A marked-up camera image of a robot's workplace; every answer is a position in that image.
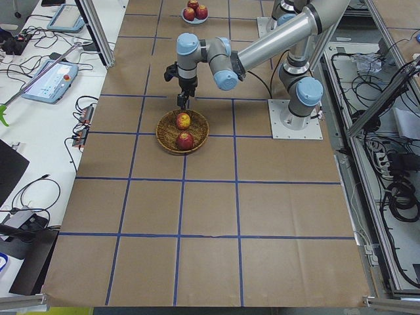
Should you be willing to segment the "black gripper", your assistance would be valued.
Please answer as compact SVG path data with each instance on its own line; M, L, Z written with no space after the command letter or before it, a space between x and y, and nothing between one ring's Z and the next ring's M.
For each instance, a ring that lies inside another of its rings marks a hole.
M181 88L181 93L177 95L177 106L180 109L190 109L191 97L195 97L196 88L198 86L198 78L193 77L185 79L180 77L178 84Z

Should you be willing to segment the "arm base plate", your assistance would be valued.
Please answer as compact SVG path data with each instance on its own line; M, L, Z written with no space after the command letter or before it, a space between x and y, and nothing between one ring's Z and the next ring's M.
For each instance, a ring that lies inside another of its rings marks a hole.
M259 38L272 32L278 26L278 21L271 17L257 17L257 31Z
M268 112L273 139L322 140L322 130L313 109L308 117L297 117L289 111L289 100L268 99Z

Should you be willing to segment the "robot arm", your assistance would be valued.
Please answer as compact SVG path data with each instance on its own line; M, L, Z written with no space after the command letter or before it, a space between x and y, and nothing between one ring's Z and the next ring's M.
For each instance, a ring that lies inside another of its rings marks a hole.
M307 3L305 0L275 0L267 30L272 31L295 17Z
M280 66L279 77L290 100L287 108L281 111L280 121L288 129L303 130L324 93L322 84L308 74L309 39L340 21L348 4L348 1L296 1L293 18L242 51L233 51L225 37L199 39L193 33L182 33L177 38L177 61L167 67L164 79L178 79L181 88L178 106L184 108L186 101L195 95L200 62L209 65L217 87L229 91L244 80L250 70L285 51L287 56Z

